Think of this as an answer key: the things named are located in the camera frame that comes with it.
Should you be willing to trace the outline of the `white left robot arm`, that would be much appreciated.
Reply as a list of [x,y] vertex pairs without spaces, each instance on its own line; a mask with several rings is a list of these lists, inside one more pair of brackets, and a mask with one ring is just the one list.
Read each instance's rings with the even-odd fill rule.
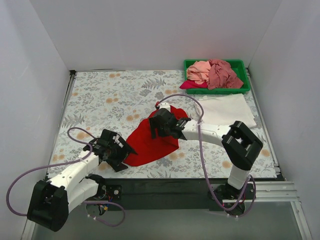
[[99,216],[118,206],[122,187],[107,184],[92,170],[107,163],[115,172],[127,169],[124,160],[136,151],[116,132],[104,129],[100,137],[84,143],[75,163],[45,181],[38,181],[31,195],[27,219],[53,232],[66,223],[69,213],[82,203],[98,208]]

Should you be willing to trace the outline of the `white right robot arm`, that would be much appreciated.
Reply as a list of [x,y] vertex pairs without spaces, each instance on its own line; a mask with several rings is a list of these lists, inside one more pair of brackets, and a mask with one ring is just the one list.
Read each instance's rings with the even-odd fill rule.
[[188,117],[177,119],[173,113],[160,108],[149,119],[151,137],[173,137],[199,141],[223,147],[232,162],[226,186],[227,195],[237,199],[245,192],[244,184],[259,156],[262,141],[241,121],[231,125],[198,123]]

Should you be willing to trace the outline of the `red t shirt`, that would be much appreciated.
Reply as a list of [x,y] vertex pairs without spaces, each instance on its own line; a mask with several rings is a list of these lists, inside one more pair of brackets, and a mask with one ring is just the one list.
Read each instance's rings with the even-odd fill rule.
[[179,140],[172,136],[157,136],[152,138],[149,118],[141,121],[138,127],[129,135],[126,142],[135,150],[124,163],[131,167],[142,166],[159,160],[179,148]]

